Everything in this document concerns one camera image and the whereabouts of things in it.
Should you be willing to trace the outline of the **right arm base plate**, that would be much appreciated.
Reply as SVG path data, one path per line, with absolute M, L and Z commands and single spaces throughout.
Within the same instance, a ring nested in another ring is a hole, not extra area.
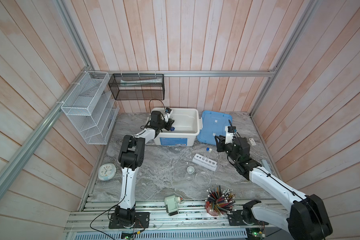
M 267 226 L 269 223 L 264 221 L 256 220 L 251 214 L 248 214 L 246 211 L 237 210 L 233 211 L 228 215 L 229 225 L 230 226 Z

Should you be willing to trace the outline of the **blue plastic bin lid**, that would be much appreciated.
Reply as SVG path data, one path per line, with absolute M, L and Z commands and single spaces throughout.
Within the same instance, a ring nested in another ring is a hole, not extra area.
M 229 121 L 232 122 L 233 118 L 229 114 L 203 111 L 202 124 L 203 128 L 200 130 L 197 139 L 199 142 L 209 145 L 216 145 L 215 136 L 225 136 L 225 127 L 229 125 Z

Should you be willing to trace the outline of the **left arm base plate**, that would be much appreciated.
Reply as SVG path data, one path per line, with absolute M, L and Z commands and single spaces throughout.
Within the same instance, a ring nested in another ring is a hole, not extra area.
M 127 218 L 122 218 L 116 213 L 111 214 L 109 229 L 127 229 L 127 228 L 143 228 L 149 227 L 150 213 L 137 212 Z

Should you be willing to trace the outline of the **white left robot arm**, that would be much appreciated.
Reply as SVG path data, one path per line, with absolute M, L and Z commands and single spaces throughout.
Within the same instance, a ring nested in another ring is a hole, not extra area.
M 135 224 L 136 181 L 144 161 L 145 145 L 163 130 L 173 129 L 175 121 L 171 118 L 172 113 L 173 109 L 170 108 L 165 108 L 164 112 L 152 111 L 141 132 L 124 136 L 118 158 L 123 177 L 121 199 L 114 206 L 115 212 L 111 215 L 110 223 L 124 228 L 130 228 Z

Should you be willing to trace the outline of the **blue capped test tube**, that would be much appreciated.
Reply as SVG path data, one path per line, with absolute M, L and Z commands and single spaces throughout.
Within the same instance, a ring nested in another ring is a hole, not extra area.
M 209 157 L 210 148 L 206 148 L 206 153 L 204 155 L 204 160 L 206 160 Z

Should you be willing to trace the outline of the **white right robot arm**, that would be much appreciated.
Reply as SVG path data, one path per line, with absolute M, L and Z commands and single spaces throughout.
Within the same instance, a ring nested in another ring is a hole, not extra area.
M 306 195 L 272 175 L 250 156 L 247 139 L 215 136 L 217 151 L 227 154 L 229 163 L 246 180 L 260 186 L 283 206 L 270 207 L 260 200 L 243 205 L 242 222 L 254 225 L 266 222 L 288 232 L 295 240 L 324 240 L 333 233 L 325 204 L 317 195 Z

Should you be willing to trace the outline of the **small glass dish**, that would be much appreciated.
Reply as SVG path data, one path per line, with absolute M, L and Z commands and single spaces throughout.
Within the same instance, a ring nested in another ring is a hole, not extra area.
M 187 167 L 187 173 L 188 174 L 193 174 L 194 172 L 195 172 L 195 168 L 193 166 Z

